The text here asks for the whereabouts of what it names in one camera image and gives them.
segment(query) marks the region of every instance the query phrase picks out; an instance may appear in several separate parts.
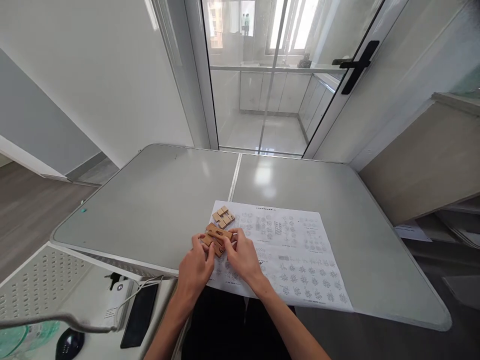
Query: black pants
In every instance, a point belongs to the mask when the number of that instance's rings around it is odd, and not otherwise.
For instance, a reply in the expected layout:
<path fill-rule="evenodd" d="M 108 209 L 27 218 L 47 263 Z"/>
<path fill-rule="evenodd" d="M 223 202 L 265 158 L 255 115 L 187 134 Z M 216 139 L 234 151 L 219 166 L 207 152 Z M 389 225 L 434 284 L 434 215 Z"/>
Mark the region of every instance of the black pants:
<path fill-rule="evenodd" d="M 290 359 L 262 302 L 206 286 L 191 316 L 182 360 Z"/>

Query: paper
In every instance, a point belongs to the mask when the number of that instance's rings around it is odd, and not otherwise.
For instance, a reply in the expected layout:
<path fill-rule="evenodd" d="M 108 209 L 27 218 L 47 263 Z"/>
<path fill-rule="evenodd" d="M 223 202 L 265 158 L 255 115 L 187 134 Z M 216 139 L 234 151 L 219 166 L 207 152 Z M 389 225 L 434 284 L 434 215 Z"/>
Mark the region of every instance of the paper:
<path fill-rule="evenodd" d="M 395 226 L 395 230 L 398 236 L 404 239 L 432 242 L 432 240 L 425 235 L 422 228 L 414 220 L 403 225 Z"/>
<path fill-rule="evenodd" d="M 353 312 L 342 275 L 318 212 L 215 201 L 235 216 L 227 229 L 242 228 L 255 245 L 262 272 L 288 304 Z M 215 258 L 208 285 L 255 298 L 225 253 Z"/>

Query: forearm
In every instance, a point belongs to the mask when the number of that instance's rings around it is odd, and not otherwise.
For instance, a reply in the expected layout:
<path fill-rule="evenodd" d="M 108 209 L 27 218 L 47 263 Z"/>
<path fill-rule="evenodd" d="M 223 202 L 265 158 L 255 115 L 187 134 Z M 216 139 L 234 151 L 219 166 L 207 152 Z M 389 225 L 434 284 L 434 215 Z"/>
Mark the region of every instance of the forearm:
<path fill-rule="evenodd" d="M 252 290 L 265 306 L 293 360 L 330 359 L 312 334 L 277 295 L 266 277 L 256 280 Z"/>
<path fill-rule="evenodd" d="M 192 299 L 175 292 L 144 360 L 170 360 L 180 332 L 194 305 Z"/>

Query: white cabinet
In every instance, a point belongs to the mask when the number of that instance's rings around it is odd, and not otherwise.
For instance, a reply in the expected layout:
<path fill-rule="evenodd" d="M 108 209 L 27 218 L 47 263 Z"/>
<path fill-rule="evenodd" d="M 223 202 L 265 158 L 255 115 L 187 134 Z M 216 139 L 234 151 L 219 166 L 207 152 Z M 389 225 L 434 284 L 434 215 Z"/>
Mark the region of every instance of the white cabinet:
<path fill-rule="evenodd" d="M 240 110 L 259 110 L 263 74 L 246 71 L 240 74 Z"/>
<path fill-rule="evenodd" d="M 271 74 L 248 71 L 240 74 L 240 110 L 265 111 Z M 268 111 L 297 114 L 311 77 L 310 74 L 276 73 Z"/>
<path fill-rule="evenodd" d="M 268 72 L 263 73 L 263 83 L 261 85 L 260 96 L 260 111 L 265 111 L 267 106 L 267 96 L 269 94 L 270 77 L 272 75 Z M 287 74 L 276 73 L 273 76 L 273 83 L 271 85 L 270 101 L 268 102 L 268 111 L 277 112 L 280 107 L 280 100 L 282 99 L 282 93 L 284 92 L 285 80 Z"/>
<path fill-rule="evenodd" d="M 303 96 L 303 100 L 300 105 L 300 110 L 298 111 L 298 117 L 300 118 L 300 121 L 302 121 L 302 123 L 303 123 L 303 119 L 305 118 L 305 113 L 307 111 L 307 108 L 310 104 L 310 100 L 312 99 L 315 89 L 319 84 L 319 82 L 313 76 L 311 76 L 309 80 L 310 81 L 308 82 L 305 95 Z"/>
<path fill-rule="evenodd" d="M 310 140 L 314 135 L 315 130 L 320 124 L 320 120 L 322 120 L 322 117 L 324 116 L 325 111 L 327 111 L 327 108 L 330 104 L 330 100 L 332 100 L 332 97 L 334 96 L 334 93 L 328 90 L 322 83 L 319 83 L 318 86 L 325 88 L 325 91 L 323 93 L 323 96 L 321 97 L 318 107 L 316 108 L 315 114 L 311 119 L 310 125 L 306 130 L 306 137 L 308 138 L 308 140 Z"/>
<path fill-rule="evenodd" d="M 288 73 L 286 75 L 285 86 L 283 87 L 278 108 L 279 112 L 298 114 L 311 77 L 310 74 Z"/>
<path fill-rule="evenodd" d="M 313 95 L 311 96 L 311 99 L 308 102 L 308 105 L 305 110 L 305 115 L 303 116 L 303 118 L 300 118 L 301 124 L 303 125 L 303 128 L 305 129 L 305 131 L 307 131 L 307 129 L 309 128 L 310 122 L 312 121 L 315 115 L 315 112 L 317 111 L 317 108 L 320 104 L 320 100 L 322 100 L 322 96 L 327 90 L 327 88 L 323 86 L 318 80 L 312 78 L 312 81 L 316 82 L 315 91 L 313 92 Z"/>

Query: doorway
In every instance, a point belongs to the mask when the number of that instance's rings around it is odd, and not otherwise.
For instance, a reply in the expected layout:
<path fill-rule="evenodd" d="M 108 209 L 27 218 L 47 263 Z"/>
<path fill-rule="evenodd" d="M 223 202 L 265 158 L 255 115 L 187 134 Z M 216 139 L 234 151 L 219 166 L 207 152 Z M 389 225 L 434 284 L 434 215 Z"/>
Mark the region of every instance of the doorway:
<path fill-rule="evenodd" d="M 313 158 L 405 3 L 203 0 L 219 149 Z"/>

